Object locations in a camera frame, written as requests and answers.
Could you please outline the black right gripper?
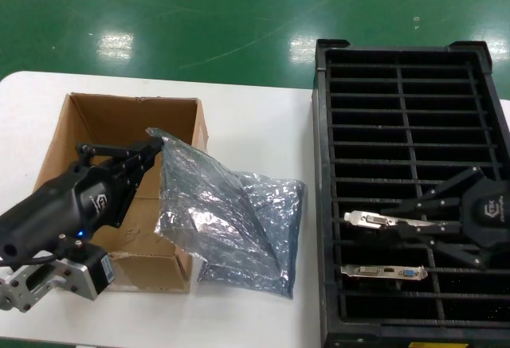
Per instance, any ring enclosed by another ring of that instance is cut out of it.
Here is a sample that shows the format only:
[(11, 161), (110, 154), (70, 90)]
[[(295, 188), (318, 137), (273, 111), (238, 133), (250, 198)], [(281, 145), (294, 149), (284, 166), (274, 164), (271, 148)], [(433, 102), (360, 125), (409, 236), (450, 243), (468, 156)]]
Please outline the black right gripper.
[(416, 198), (403, 200), (397, 207), (382, 209), (381, 214), (419, 218), (451, 208), (460, 209), (461, 227), (457, 224), (410, 225), (399, 221), (398, 235), (403, 240), (421, 242), (466, 267), (485, 270), (486, 259), (460, 247), (457, 242), (468, 238), (483, 249), (509, 247), (509, 181), (479, 178), (479, 168), (474, 166)]

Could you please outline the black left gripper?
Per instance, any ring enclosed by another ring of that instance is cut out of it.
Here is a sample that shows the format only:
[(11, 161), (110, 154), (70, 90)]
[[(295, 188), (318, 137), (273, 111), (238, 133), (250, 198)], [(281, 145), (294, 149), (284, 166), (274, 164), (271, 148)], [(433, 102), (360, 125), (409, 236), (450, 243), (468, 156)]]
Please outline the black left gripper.
[(119, 229), (162, 146), (158, 137), (128, 147), (78, 143), (82, 164), (110, 157), (123, 160), (123, 169), (71, 166), (2, 214), (4, 263), (24, 264), (42, 250), (54, 250), (61, 234), (87, 239), (106, 225)]

